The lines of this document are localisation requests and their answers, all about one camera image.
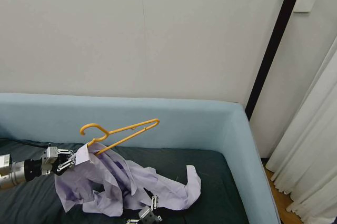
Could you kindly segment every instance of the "light switch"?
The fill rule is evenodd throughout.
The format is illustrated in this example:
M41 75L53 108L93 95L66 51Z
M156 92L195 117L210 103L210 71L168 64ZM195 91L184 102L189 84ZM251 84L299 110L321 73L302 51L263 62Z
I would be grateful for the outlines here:
M310 12L316 0L297 0L294 12Z

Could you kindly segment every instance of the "bed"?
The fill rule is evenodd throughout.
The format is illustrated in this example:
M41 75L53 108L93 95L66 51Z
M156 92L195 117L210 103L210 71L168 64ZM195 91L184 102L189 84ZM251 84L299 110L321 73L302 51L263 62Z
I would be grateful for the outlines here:
M181 183L186 183L185 166L195 165L202 181L201 196L189 209L160 210L164 223L280 223L247 118L237 103L3 93L0 154L10 153L16 161L39 158L40 148L24 144L30 141L76 150L99 133L90 129L81 136L78 131L85 124L112 130L152 118L161 120L157 127L114 151ZM108 138L104 144L112 142ZM125 223L136 216L125 210L111 218L83 213L80 206L65 213L53 175L0 191L0 201L0 218L7 223Z

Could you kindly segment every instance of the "wooden floor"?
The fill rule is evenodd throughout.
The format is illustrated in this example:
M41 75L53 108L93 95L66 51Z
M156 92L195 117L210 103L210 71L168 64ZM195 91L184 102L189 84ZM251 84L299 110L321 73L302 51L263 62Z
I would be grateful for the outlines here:
M289 195L285 195L283 193L280 193L275 186L273 185L273 182L270 181L270 178L272 177L273 173L266 168L264 168L265 173L268 177L269 185L273 193L273 197L275 199L275 203L277 206L277 209L279 211L279 215L281 220L284 224L302 224L303 222L301 219L292 212L287 212L285 208L289 206L293 201L290 199Z

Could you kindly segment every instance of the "light blue bed frame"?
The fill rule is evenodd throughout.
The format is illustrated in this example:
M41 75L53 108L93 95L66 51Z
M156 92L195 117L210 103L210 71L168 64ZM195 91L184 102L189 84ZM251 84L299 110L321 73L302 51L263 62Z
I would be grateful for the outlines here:
M247 117L240 104L174 99L96 98L35 94L0 94L0 137L41 142L80 142L107 130L158 118L160 124L123 143L143 148L215 150L233 174L251 224L276 224L280 219ZM111 136L105 144L127 136Z

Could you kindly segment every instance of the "white wall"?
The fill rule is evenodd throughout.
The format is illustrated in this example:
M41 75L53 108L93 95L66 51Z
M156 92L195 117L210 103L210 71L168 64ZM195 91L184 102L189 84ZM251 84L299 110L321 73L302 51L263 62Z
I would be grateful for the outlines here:
M336 36L337 0L292 14L251 118L261 156L280 141Z
M282 0L0 0L0 91L246 103Z

